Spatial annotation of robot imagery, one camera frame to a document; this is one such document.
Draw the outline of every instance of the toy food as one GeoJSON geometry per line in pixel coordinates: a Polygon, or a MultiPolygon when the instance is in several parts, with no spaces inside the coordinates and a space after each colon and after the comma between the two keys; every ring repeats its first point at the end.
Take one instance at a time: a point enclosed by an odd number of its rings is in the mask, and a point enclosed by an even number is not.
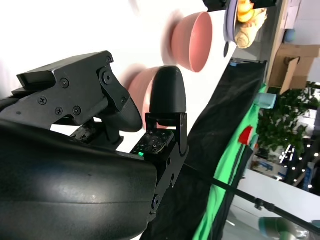
{"type": "Polygon", "coordinates": [[[241,23],[246,23],[252,19],[255,14],[254,4],[250,0],[239,0],[237,17],[241,23]]]}

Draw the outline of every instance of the pink bowl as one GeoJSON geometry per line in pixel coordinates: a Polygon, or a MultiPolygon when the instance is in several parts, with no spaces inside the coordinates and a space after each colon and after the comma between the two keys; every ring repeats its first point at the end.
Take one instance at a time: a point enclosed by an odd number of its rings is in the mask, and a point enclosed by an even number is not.
{"type": "Polygon", "coordinates": [[[153,67],[140,72],[132,81],[128,91],[142,117],[143,128],[146,129],[146,113],[150,109],[150,97],[153,80],[159,67],[153,67]]]}
{"type": "Polygon", "coordinates": [[[199,12],[182,19],[174,29],[172,54],[182,67],[195,73],[206,65],[213,37],[213,25],[207,12],[199,12]]]}

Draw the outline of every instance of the green cloth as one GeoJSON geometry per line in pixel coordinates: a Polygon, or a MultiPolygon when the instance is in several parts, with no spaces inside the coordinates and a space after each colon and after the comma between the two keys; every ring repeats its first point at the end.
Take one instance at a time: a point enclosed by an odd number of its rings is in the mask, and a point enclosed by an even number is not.
{"type": "MultiPolygon", "coordinates": [[[[266,86],[263,85],[259,92],[264,93],[265,90],[266,90],[266,86]]],[[[214,174],[215,179],[228,184],[230,176],[232,174],[232,170],[235,164],[237,154],[242,145],[241,143],[238,142],[239,136],[248,126],[253,126],[254,133],[252,134],[252,136],[255,135],[255,131],[257,129],[258,121],[259,121],[259,111],[260,111],[260,108],[257,105],[253,104],[250,110],[247,112],[247,114],[243,118],[242,122],[240,123],[234,135],[232,136],[226,150],[224,151],[222,158],[219,161],[219,164],[214,174]]],[[[243,152],[244,152],[244,148],[241,152],[240,158],[242,157],[243,152]]],[[[239,164],[240,164],[240,161],[238,161],[236,169],[238,169],[239,164]]],[[[236,173],[237,171],[234,171],[231,183],[233,182],[236,173]]],[[[223,188],[220,188],[215,185],[211,186],[208,203],[206,207],[206,213],[204,214],[202,221],[198,226],[197,231],[195,232],[195,235],[193,236],[193,240],[208,239],[212,224],[218,214],[221,204],[223,203],[225,194],[226,194],[226,190],[224,190],[223,188]]]]}

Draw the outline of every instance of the cardboard box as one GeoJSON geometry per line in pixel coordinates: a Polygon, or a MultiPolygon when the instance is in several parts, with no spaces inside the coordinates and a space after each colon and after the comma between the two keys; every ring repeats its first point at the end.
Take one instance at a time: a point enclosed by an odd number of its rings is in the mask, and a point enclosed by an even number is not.
{"type": "Polygon", "coordinates": [[[320,45],[282,44],[275,56],[269,87],[281,88],[280,94],[304,89],[312,64],[319,57],[320,45]]]}

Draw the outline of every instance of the black plastic housing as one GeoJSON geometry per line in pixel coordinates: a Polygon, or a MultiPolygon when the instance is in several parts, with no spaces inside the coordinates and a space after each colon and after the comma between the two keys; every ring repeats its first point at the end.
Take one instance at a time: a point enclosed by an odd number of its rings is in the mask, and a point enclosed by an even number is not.
{"type": "Polygon", "coordinates": [[[176,66],[164,66],[154,77],[150,113],[176,114],[187,111],[184,78],[176,66]]]}
{"type": "Polygon", "coordinates": [[[149,222],[157,170],[127,153],[0,120],[0,239],[122,240],[149,222]]]}

